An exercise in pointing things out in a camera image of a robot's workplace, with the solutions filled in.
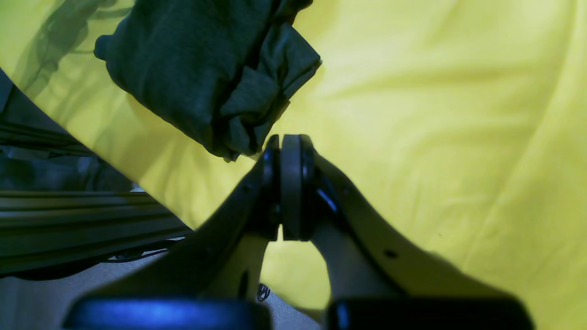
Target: black cable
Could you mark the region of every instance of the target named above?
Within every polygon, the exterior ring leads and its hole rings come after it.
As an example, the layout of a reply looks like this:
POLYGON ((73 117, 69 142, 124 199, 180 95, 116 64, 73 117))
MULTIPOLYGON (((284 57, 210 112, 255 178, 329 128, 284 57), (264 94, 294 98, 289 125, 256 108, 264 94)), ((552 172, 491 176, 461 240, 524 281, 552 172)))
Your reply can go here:
POLYGON ((265 299, 269 298, 269 294, 271 290, 268 286, 263 283, 259 283, 259 290, 257 290, 257 300, 260 302, 264 302, 265 299))
POLYGON ((47 151, 47 152, 49 152, 49 158, 56 158, 56 157, 62 157, 62 156, 86 157, 86 156, 92 155, 90 151, 86 151, 86 150, 67 150, 67 149, 65 149, 65 150, 63 150, 63 151, 65 151, 65 153, 58 153, 58 152, 54 152, 54 151, 50 150, 50 149, 63 149, 63 148, 67 148, 67 147, 83 146, 80 143, 55 145, 55 144, 43 144, 43 143, 38 143, 38 142, 0 140, 0 146, 47 151))

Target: wire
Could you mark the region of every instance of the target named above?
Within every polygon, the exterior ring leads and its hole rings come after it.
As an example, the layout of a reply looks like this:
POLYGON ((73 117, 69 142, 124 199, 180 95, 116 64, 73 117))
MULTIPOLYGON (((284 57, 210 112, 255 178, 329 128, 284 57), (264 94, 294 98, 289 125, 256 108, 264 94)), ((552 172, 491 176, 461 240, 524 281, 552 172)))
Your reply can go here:
POLYGON ((108 260, 102 261, 102 263, 104 263, 104 264, 120 264, 120 263, 123 263, 123 262, 132 262, 132 261, 137 261, 137 260, 145 259, 145 258, 151 257, 153 255, 161 254, 161 253, 164 253, 164 252, 167 252, 167 249, 160 250, 160 251, 155 251, 155 252, 152 252, 152 253, 147 253, 145 255, 141 255, 140 257, 136 257, 136 258, 122 259, 122 260, 110 260, 110 259, 108 259, 108 260))

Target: dark green cloth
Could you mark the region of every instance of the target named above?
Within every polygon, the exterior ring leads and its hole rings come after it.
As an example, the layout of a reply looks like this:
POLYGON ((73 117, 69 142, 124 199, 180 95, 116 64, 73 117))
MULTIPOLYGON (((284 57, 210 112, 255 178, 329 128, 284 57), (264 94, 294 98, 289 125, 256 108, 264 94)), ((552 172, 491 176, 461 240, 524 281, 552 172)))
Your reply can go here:
POLYGON ((113 81, 210 153, 253 155, 320 65, 292 27, 311 0, 138 0, 96 41, 113 81))

